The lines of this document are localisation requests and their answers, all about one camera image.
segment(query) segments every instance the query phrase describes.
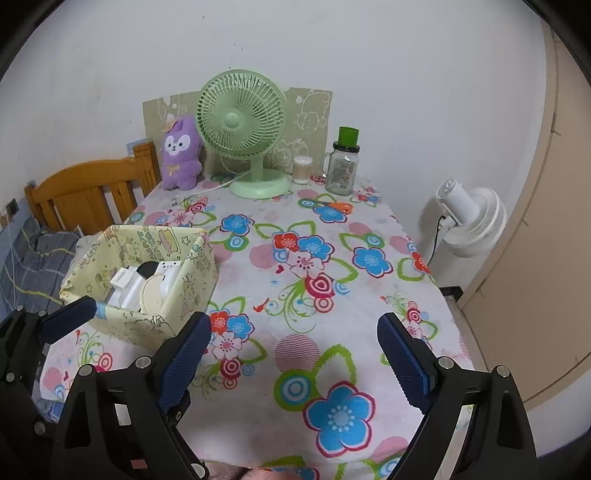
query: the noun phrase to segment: pillow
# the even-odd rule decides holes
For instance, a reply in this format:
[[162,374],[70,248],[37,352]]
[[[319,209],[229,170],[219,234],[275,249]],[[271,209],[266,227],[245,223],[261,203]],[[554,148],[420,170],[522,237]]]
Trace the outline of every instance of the pillow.
[[61,281],[74,258],[77,241],[73,232],[42,229],[33,216],[25,220],[0,273],[6,310],[23,305],[29,312],[52,313],[61,308]]

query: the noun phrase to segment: beige door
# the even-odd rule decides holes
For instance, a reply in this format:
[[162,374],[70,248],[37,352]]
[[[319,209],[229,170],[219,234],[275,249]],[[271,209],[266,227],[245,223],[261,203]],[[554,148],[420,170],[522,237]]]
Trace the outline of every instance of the beige door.
[[487,367],[508,366],[529,407],[591,367],[591,88],[565,46],[554,47],[556,111],[539,182],[462,308]]

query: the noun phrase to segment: fan base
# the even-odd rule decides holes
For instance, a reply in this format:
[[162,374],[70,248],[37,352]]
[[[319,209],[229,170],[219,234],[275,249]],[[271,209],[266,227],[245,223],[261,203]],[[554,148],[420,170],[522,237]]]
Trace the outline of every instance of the fan base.
[[290,188],[290,179],[283,172],[267,168],[262,171],[262,180],[253,180],[252,172],[249,172],[230,184],[230,191],[245,199],[277,197],[289,192]]

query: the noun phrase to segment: screw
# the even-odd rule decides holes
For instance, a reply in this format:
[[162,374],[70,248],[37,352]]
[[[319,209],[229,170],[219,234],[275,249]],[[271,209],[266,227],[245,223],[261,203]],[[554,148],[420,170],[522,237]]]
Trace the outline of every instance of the screw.
[[507,378],[509,375],[511,375],[511,372],[505,365],[499,365],[496,367],[496,372],[504,378]]
[[456,364],[448,356],[442,356],[441,358],[439,358],[439,360],[437,360],[437,363],[440,365],[440,367],[443,367],[446,370],[449,370],[450,368],[452,368]]
[[80,369],[78,370],[78,374],[81,377],[85,377],[87,375],[90,375],[92,373],[92,365],[86,364],[86,365],[82,365],[80,367]]
[[46,430],[45,424],[42,421],[36,421],[35,425],[33,425],[33,430],[39,436],[44,435]]
[[149,356],[141,356],[135,361],[135,366],[138,368],[149,367],[152,363],[152,359]]

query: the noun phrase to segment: wooden bed frame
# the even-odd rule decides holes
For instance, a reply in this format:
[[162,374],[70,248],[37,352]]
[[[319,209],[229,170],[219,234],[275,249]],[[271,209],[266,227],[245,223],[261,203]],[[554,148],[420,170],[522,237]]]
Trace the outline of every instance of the wooden bed frame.
[[137,207],[130,185],[134,180],[139,181],[144,196],[160,182],[152,142],[136,145],[133,157],[95,160],[60,170],[38,187],[25,187],[25,196],[35,218],[52,230],[72,231],[79,225],[85,235],[93,235],[115,223],[102,187],[110,188],[125,221]]

